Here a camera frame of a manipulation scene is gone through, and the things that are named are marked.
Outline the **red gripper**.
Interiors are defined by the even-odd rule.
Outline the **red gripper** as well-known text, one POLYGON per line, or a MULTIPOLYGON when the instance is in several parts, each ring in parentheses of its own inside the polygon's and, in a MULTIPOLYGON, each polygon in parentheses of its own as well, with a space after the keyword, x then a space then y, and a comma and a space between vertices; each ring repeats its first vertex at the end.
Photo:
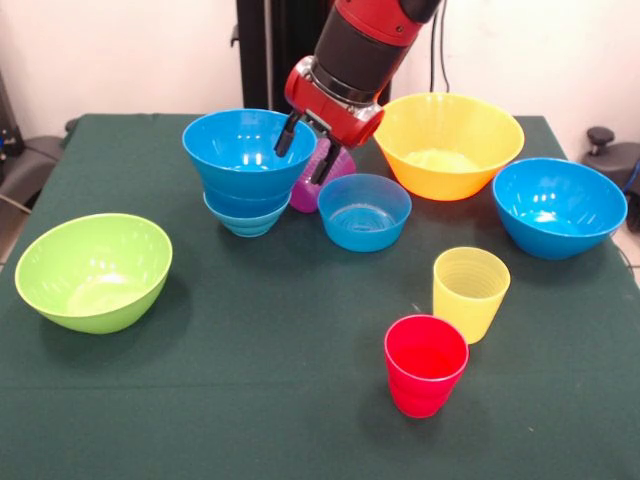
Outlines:
POLYGON ((303 57, 288 76, 284 95, 295 111, 288 115, 274 151, 277 156, 288 153, 300 113, 307 115, 336 142, 329 143, 310 178, 312 184, 323 184, 340 154, 340 145, 355 148, 364 144, 380 125, 384 110, 376 101, 357 105, 330 94, 313 75, 315 64, 313 56, 303 57))

